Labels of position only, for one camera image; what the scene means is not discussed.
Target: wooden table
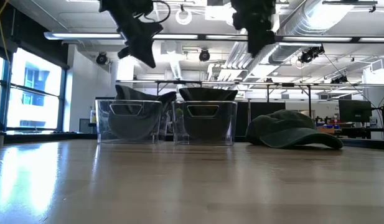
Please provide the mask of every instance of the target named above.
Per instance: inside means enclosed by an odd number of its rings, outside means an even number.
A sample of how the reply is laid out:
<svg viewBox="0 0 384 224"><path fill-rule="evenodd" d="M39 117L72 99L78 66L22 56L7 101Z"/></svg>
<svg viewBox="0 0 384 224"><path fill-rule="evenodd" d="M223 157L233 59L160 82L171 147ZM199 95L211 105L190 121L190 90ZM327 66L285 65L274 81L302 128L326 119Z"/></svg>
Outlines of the wooden table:
<svg viewBox="0 0 384 224"><path fill-rule="evenodd" d="M384 223L384 151L8 146L0 223Z"/></svg>

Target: air duct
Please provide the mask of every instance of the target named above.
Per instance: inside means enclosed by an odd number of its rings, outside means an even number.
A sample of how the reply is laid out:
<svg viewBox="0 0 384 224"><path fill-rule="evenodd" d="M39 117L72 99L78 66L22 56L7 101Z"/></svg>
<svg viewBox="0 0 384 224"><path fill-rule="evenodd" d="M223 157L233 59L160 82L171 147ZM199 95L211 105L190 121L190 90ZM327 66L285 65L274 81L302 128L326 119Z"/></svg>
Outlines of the air duct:
<svg viewBox="0 0 384 224"><path fill-rule="evenodd" d="M354 6L323 5L323 0L308 0L295 15L278 31L278 35L322 35ZM248 67L248 77L263 78L275 71L282 63L300 51L302 46L280 46L273 44L263 49Z"/></svg>

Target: cap brim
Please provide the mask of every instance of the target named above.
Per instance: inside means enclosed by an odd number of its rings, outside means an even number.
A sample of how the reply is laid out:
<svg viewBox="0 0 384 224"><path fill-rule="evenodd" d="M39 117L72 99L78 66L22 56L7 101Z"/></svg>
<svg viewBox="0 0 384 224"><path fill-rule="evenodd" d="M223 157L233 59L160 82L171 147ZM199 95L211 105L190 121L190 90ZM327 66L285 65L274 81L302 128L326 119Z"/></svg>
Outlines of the cap brim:
<svg viewBox="0 0 384 224"><path fill-rule="evenodd" d="M334 149L341 149L344 144L335 136L321 133L310 128L291 128L260 137L269 147L285 148L296 145L324 144Z"/></svg>

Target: transparent storage container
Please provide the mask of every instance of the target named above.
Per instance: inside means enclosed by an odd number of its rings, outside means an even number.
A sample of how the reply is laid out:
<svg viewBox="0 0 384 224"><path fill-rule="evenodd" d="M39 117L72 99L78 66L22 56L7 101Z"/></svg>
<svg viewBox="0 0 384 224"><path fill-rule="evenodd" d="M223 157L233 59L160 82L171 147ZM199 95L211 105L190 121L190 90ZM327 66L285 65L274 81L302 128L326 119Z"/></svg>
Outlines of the transparent storage container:
<svg viewBox="0 0 384 224"><path fill-rule="evenodd" d="M164 141L168 115L159 101L96 100L98 143L156 144Z"/></svg>
<svg viewBox="0 0 384 224"><path fill-rule="evenodd" d="M175 144L232 146L235 143L237 103L176 101L172 103Z"/></svg>

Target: robotic arm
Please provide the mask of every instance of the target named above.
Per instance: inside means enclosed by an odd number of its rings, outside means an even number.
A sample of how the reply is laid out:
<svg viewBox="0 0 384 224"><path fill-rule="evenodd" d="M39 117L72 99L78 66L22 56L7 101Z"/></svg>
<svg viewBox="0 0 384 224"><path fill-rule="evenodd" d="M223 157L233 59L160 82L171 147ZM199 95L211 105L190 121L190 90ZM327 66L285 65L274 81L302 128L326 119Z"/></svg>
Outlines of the robotic arm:
<svg viewBox="0 0 384 224"><path fill-rule="evenodd" d="M138 19L152 12L154 2L168 6L160 0L100 0L99 11L110 13L118 26L117 32L127 45L118 52L120 59L132 55L150 67L156 67L152 53L152 37L163 30L160 22L164 20L145 23ZM274 33L270 30L275 2L276 0L231 0L232 7L236 10L233 25L237 30L245 28L248 31L248 52L253 57L265 45L274 43Z"/></svg>

